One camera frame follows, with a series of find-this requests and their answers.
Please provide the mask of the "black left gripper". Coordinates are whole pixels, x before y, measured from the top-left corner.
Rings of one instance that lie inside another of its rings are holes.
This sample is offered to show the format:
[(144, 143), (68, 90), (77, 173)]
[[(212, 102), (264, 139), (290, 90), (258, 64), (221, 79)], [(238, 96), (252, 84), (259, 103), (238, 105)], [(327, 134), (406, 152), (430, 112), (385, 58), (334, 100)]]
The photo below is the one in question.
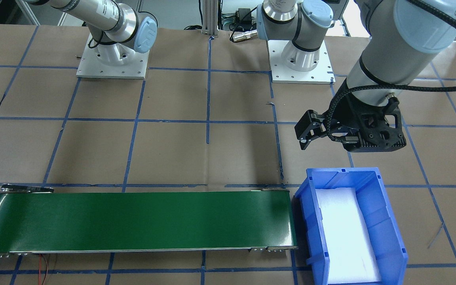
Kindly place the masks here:
[[(346, 133), (344, 149), (353, 153), (392, 152), (407, 145), (399, 101), (396, 97), (385, 101), (385, 106), (374, 106), (351, 93), (340, 100), (333, 112), (331, 132)], [(324, 119), (325, 115), (306, 111), (296, 123), (294, 130), (301, 150), (315, 139), (327, 137)]]

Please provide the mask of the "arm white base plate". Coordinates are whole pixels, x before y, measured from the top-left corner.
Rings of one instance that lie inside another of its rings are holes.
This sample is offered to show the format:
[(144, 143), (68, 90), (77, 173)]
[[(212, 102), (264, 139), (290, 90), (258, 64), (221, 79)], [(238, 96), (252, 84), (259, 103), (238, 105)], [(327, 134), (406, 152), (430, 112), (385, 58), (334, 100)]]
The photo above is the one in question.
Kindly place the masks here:
[(335, 82), (325, 42), (313, 52), (298, 50), (289, 40), (268, 40), (268, 58), (275, 83), (330, 84)]
[[(92, 36), (87, 38), (89, 44)], [(119, 43), (85, 46), (76, 75), (87, 79), (142, 79), (146, 77), (149, 52), (139, 53)]]

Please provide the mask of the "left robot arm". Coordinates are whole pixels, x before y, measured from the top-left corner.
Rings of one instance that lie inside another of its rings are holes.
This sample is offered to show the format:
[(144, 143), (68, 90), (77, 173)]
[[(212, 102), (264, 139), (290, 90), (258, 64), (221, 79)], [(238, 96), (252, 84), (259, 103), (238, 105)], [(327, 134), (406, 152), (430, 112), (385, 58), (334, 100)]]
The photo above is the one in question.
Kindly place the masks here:
[[(322, 137), (349, 152), (391, 152), (406, 146), (398, 95), (402, 90), (454, 92), (411, 86), (456, 38), (456, 0), (358, 0), (371, 40), (326, 112), (308, 110), (294, 127), (300, 148)], [(315, 67), (334, 20), (329, 1), (264, 0), (256, 8), (258, 37), (286, 40), (284, 61), (294, 70)]]

